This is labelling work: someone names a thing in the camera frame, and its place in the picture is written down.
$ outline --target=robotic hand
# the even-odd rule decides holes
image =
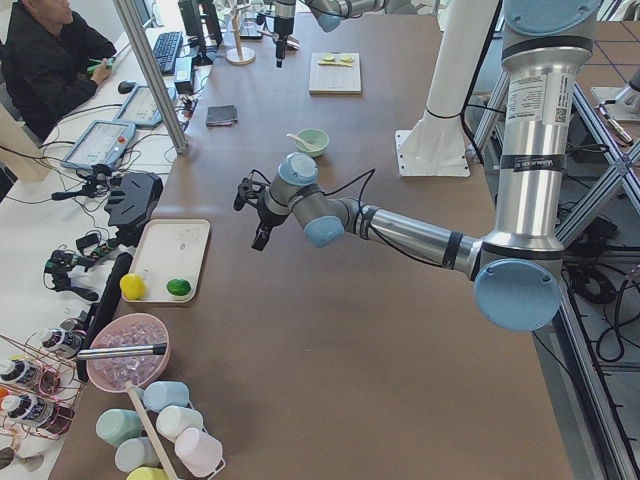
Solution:
[[[573,85],[591,56],[600,4],[504,4],[502,66],[510,85],[496,222],[487,235],[476,239],[355,199],[327,199],[315,184],[315,162],[293,153],[270,185],[248,177],[238,188],[236,210],[250,203],[260,217],[254,248],[264,248],[271,229],[293,213],[316,246],[348,231],[465,273],[480,311],[501,327],[531,331],[550,322],[561,301],[564,246],[554,230]]]
[[[318,25],[325,32],[335,30],[342,19],[358,17],[366,12],[377,12],[388,9],[389,4],[395,13],[407,13],[406,8],[415,8],[410,0],[302,0],[309,7],[318,21]],[[273,22],[274,39],[276,42],[276,67],[282,68],[285,57],[287,38],[293,33],[293,20],[296,15],[296,0],[275,0],[275,14]]]

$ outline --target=wooden stick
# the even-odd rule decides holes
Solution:
[[[158,455],[158,458],[160,459],[160,463],[162,464],[164,472],[167,474],[167,478],[169,480],[178,480],[178,475],[176,474],[176,471],[171,464],[171,460],[169,460],[167,452],[160,442],[160,438],[158,437],[156,429],[151,423],[149,415],[147,415],[147,412],[144,409],[144,405],[142,405],[142,402],[140,401],[140,398],[135,391],[134,385],[131,382],[127,382],[125,388],[127,391],[127,395],[129,395],[129,398],[131,399],[131,403],[133,403],[133,407],[136,409],[136,412],[138,413],[138,416],[142,421],[142,426],[144,427],[145,432],[147,432],[147,436],[151,441],[151,445],[156,451],[156,455]]]

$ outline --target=white desk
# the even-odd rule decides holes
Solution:
[[[166,28],[149,30],[151,44],[153,45],[157,36],[166,30]],[[128,39],[123,34],[116,42],[116,48],[120,51],[127,44]],[[199,69],[196,88],[199,88],[201,79],[208,75],[209,69],[209,67]],[[123,80],[145,83],[136,58],[128,46],[118,56],[109,80],[99,88],[93,98],[78,107],[77,111],[107,104],[122,104],[127,96],[118,93],[117,87]],[[167,85],[172,85],[173,77],[165,77],[165,81]],[[71,115],[59,122],[46,143],[75,141],[93,120],[113,120],[117,111],[117,107],[110,107]],[[152,131],[138,129],[134,141],[150,133],[154,136],[142,140],[135,147],[135,150],[140,152],[140,156],[131,168],[155,172],[164,181],[176,159],[175,149],[172,147],[170,138],[166,136],[166,129],[162,124]],[[46,154],[60,159],[70,148],[69,144],[53,144],[46,148]],[[40,183],[18,181],[8,197],[24,202],[40,202],[49,199],[53,192],[80,188],[80,179],[75,176],[73,170],[60,168],[55,160],[52,160],[51,164],[66,176],[52,171]],[[88,309],[90,303],[74,293],[57,293],[47,290],[43,285],[44,265],[51,252],[61,245],[67,245],[68,248],[75,250],[76,239],[94,230],[95,225],[103,227],[101,231],[106,235],[108,215],[103,210],[103,206],[107,197],[96,199],[78,197],[80,204],[88,210],[95,210],[91,213],[95,220],[86,215],[80,205],[71,199],[32,205],[19,203],[10,198],[0,203],[0,236],[2,238],[0,298],[4,317],[1,333],[14,340],[25,341],[39,329],[56,327],[66,318],[76,316],[82,310]],[[113,228],[108,230],[111,234],[115,233]],[[81,267],[76,267],[70,273],[73,284],[102,293],[115,256],[115,253],[111,254],[88,273],[84,273]],[[0,358],[8,358],[18,353],[12,345],[0,340]],[[0,436],[0,448],[9,444],[9,437]],[[22,455],[29,452],[45,452],[44,465],[38,471],[28,474],[30,480],[48,478],[61,446],[62,440],[52,442],[37,438],[29,438],[23,444]],[[11,466],[0,470],[0,479],[16,480],[24,478],[25,475],[27,475],[26,471],[22,467]]]

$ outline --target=light green cup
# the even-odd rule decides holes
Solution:
[[[319,128],[305,128],[304,130],[300,130],[296,135],[298,135],[303,140],[306,140],[307,142],[313,143],[314,145],[318,146],[316,150],[309,150],[300,142],[294,140],[298,151],[306,153],[310,157],[319,157],[329,146],[329,135],[327,135],[325,131],[320,130]]]
[[[142,421],[133,410],[112,408],[100,415],[96,423],[96,434],[109,445],[118,448],[130,438],[142,434]]]

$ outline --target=label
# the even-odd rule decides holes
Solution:
[[[506,122],[540,121],[542,119],[546,85],[546,75],[526,77],[511,82],[507,99]]]
[[[567,73],[547,74],[546,102],[542,123],[568,126],[571,117],[571,94],[575,77]]]
[[[75,333],[56,329],[51,340],[43,345],[51,353],[63,358],[71,358],[82,348],[82,337]]]
[[[38,373],[40,373],[38,367],[26,360],[15,360],[14,365],[15,368],[11,373],[0,375],[0,378],[7,383],[31,389],[38,382]]]
[[[514,172],[551,170],[562,172],[565,168],[564,155],[503,155],[500,168],[513,168]]]
[[[514,80],[509,84],[506,122],[568,126],[574,83],[574,75],[559,72]]]
[[[53,415],[53,403],[49,403],[43,400],[40,397],[36,397],[35,395],[23,395],[20,397],[20,404],[29,402],[31,404],[31,408],[27,406],[27,412],[15,418],[16,421],[31,427],[40,427],[45,424],[51,415]]]

